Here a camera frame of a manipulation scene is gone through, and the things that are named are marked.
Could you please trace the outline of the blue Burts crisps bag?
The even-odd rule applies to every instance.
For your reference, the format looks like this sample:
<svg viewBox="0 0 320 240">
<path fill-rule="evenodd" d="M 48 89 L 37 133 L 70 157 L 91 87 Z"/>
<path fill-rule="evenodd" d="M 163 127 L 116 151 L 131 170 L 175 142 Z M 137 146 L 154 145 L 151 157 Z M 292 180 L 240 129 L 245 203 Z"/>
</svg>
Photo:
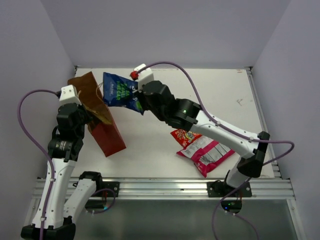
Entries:
<svg viewBox="0 0 320 240">
<path fill-rule="evenodd" d="M 104 72 L 102 76 L 102 100 L 108 107 L 123 107 L 141 115 L 144 114 L 144 110 L 135 94 L 138 90 L 137 82 L 108 72 Z"/>
</svg>

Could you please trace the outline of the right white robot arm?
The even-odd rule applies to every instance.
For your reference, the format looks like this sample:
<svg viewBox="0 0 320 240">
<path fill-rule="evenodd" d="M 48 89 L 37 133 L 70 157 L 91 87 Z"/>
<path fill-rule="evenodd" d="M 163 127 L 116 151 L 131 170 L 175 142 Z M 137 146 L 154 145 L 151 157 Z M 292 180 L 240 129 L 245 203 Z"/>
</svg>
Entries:
<svg viewBox="0 0 320 240">
<path fill-rule="evenodd" d="M 169 87 L 158 80 L 138 84 L 138 98 L 145 111 L 174 129 L 201 134 L 234 150 L 237 164 L 227 173 L 223 192 L 235 196 L 248 178 L 259 178 L 264 165 L 270 134 L 244 131 L 211 114 L 185 98 L 175 98 Z"/>
</svg>

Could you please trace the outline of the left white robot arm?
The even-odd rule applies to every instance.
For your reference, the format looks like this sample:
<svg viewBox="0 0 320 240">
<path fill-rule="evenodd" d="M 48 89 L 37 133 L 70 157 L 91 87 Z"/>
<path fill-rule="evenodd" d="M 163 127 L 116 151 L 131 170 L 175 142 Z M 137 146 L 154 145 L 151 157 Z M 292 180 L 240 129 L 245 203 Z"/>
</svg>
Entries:
<svg viewBox="0 0 320 240">
<path fill-rule="evenodd" d="M 56 119 L 57 126 L 47 147 L 49 163 L 41 200 L 32 223 L 21 230 L 25 240 L 72 240 L 87 201 L 104 190 L 102 175 L 85 171 L 72 195 L 66 198 L 83 146 L 85 125 L 91 118 L 82 105 L 67 103 L 59 107 Z"/>
</svg>

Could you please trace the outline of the red paper bag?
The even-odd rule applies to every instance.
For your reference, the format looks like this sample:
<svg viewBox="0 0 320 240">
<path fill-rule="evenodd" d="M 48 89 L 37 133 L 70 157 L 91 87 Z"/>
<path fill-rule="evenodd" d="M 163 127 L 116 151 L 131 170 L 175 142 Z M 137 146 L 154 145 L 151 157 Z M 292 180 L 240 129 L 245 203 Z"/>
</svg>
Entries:
<svg viewBox="0 0 320 240">
<path fill-rule="evenodd" d="M 71 78 L 68 85 L 73 85 L 79 93 L 79 99 L 92 115 L 88 123 L 88 131 L 106 157 L 126 149 L 126 144 L 117 128 L 115 120 L 107 105 L 103 102 L 103 94 L 92 72 Z"/>
</svg>

